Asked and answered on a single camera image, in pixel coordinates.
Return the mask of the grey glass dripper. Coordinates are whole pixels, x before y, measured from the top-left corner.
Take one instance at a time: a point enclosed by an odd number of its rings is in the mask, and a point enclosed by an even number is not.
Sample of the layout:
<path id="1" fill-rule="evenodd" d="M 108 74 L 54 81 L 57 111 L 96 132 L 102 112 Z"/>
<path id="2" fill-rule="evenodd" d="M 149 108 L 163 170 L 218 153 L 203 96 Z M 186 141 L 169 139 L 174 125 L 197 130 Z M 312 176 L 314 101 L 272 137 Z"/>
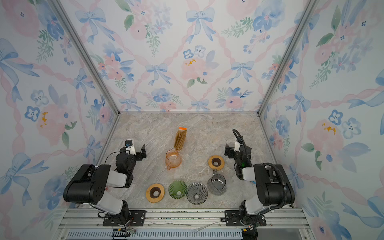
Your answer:
<path id="1" fill-rule="evenodd" d="M 208 190 L 201 183 L 192 183 L 187 189 L 187 199 L 193 205 L 201 205 L 208 198 Z"/>

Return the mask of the grey glass carafe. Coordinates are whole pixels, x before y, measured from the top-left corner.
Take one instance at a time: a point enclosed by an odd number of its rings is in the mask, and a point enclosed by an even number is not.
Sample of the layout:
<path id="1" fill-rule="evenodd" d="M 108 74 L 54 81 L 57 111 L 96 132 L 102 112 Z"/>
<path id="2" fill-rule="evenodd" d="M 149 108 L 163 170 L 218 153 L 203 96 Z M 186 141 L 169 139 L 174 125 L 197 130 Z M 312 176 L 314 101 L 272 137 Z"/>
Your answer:
<path id="1" fill-rule="evenodd" d="M 218 170 L 213 170 L 213 176 L 208 180 L 208 190 L 215 196 L 223 195 L 227 189 L 227 182 L 223 175 L 218 173 Z"/>

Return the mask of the orange coffee filter pack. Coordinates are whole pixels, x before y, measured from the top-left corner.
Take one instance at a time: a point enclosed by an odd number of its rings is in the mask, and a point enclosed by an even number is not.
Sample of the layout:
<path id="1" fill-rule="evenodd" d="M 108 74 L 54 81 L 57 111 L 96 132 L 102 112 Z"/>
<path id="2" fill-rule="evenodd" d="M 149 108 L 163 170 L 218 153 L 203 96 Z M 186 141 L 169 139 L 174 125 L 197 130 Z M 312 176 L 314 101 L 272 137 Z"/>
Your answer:
<path id="1" fill-rule="evenodd" d="M 186 136 L 187 136 L 187 128 L 179 127 L 175 136 L 175 143 L 174 143 L 174 148 L 177 151 L 181 151 L 183 149 Z"/>

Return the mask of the wooden ring dripper holder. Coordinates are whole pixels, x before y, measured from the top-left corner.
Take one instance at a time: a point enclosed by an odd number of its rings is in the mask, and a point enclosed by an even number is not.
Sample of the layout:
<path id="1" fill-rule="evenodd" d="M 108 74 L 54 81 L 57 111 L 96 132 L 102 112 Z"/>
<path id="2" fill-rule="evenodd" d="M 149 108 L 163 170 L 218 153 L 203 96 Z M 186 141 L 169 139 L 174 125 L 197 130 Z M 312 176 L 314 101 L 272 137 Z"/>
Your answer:
<path id="1" fill-rule="evenodd" d="M 225 166 L 225 161 L 223 159 L 223 157 L 219 156 L 219 155 L 213 155 L 209 158 L 208 160 L 208 164 L 209 164 L 209 167 L 212 169 L 212 170 L 222 170 Z"/>

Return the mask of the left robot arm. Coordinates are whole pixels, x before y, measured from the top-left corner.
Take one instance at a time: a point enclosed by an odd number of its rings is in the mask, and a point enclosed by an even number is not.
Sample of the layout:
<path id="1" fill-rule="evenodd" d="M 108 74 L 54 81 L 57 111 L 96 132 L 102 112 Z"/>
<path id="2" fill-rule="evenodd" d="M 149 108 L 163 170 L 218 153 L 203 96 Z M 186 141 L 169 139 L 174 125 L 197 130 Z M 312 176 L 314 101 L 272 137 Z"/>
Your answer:
<path id="1" fill-rule="evenodd" d="M 104 227 L 142 227 L 146 211 L 129 209 L 127 201 L 112 196 L 107 189 L 131 186 L 136 163 L 147 157 L 146 146 L 136 152 L 132 140 L 126 140 L 117 154 L 115 170 L 107 164 L 82 165 L 66 186 L 64 200 L 78 205 L 89 204 L 98 210 Z"/>

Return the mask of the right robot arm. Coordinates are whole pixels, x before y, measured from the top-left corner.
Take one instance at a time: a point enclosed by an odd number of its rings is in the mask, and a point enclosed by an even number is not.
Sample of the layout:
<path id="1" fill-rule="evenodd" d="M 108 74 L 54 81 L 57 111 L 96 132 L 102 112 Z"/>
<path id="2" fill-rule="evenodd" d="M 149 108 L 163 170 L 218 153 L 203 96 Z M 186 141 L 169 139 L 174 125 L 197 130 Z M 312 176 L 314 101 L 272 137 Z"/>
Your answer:
<path id="1" fill-rule="evenodd" d="M 295 202 L 295 192 L 282 165 L 272 163 L 252 164 L 251 148 L 239 143 L 225 145 L 225 156 L 235 160 L 236 176 L 241 181 L 256 184 L 255 196 L 239 206 L 238 219 L 244 226 L 258 222 L 265 214 Z"/>

